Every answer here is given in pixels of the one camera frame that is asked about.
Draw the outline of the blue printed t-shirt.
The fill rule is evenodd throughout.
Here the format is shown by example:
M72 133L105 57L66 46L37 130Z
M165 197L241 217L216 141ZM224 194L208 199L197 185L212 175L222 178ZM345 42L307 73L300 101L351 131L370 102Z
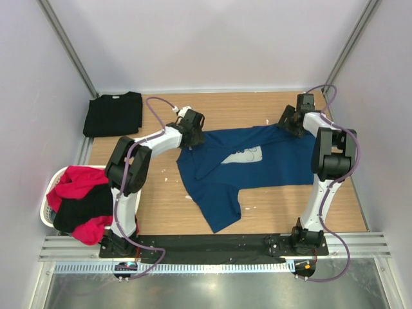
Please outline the blue printed t-shirt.
M176 161L183 185L214 233L241 219L239 191L311 185L315 138L296 137L275 124L206 131Z

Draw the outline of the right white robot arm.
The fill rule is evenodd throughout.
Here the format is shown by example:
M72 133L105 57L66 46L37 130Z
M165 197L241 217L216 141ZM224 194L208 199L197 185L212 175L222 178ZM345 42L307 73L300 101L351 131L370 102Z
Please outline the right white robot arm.
M325 221L335 193L359 164L359 141L354 129L346 129L315 108L314 95L298 94L296 107L288 105L280 120L281 128L302 138L315 137L311 169L314 174L312 193L291 235L281 244L293 255L309 255L325 249Z

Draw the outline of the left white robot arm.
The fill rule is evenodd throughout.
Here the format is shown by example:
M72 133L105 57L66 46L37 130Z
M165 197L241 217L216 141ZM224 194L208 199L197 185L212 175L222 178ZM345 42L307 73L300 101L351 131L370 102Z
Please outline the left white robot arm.
M145 137L121 137L105 168L113 195L113 222L100 246L101 258L131 257L136 251L136 212L149 164L156 156L204 142L203 114L186 106L175 109L177 119Z

